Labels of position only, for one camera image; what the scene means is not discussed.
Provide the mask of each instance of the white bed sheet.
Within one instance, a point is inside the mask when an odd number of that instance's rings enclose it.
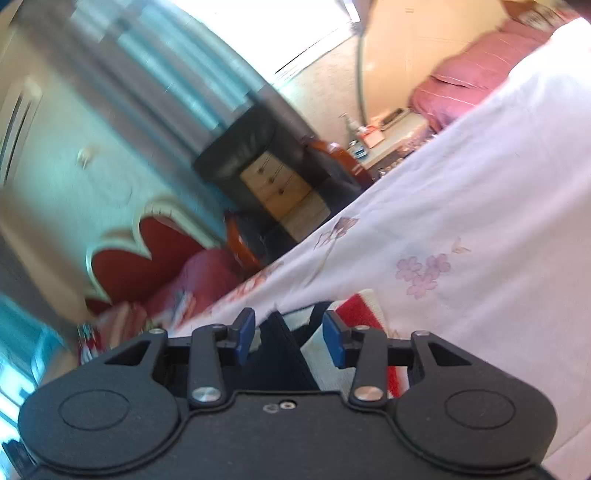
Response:
[[[357,222],[335,229],[343,218]],[[175,335],[365,288],[392,334],[430,330],[545,392],[558,412],[546,467],[589,477],[591,25],[558,30],[484,104]]]

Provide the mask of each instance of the pink bedding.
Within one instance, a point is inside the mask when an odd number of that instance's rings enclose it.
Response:
[[[549,33],[507,20],[499,31],[484,34],[464,52],[443,60],[414,89],[410,106],[439,132],[483,101],[549,38]]]

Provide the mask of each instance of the red headboard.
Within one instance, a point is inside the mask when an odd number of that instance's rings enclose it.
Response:
[[[99,314],[122,301],[147,300],[202,250],[204,246],[169,216],[141,217],[133,241],[107,239],[89,252],[87,266],[99,297],[87,297],[86,306]]]

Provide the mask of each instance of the chair armrest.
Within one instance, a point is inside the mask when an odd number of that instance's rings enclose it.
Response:
[[[240,262],[246,274],[251,276],[262,270],[262,264],[242,238],[236,215],[236,213],[230,211],[224,213],[228,248]]]
[[[313,139],[307,144],[308,148],[326,153],[337,161],[364,190],[374,184],[369,172],[349,152],[337,143],[328,143],[324,140]]]

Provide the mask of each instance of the screw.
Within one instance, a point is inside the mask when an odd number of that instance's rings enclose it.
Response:
[[[265,405],[262,409],[267,413],[277,413],[279,411],[279,405],[277,405],[276,403],[269,403]]]
[[[293,402],[291,400],[285,400],[282,401],[279,406],[281,408],[283,408],[283,410],[293,410],[294,408],[297,407],[296,402]]]
[[[215,387],[199,387],[193,390],[191,396],[202,403],[211,403],[222,398],[222,392]]]
[[[378,387],[359,387],[353,395],[361,401],[378,401],[384,396],[384,392]]]

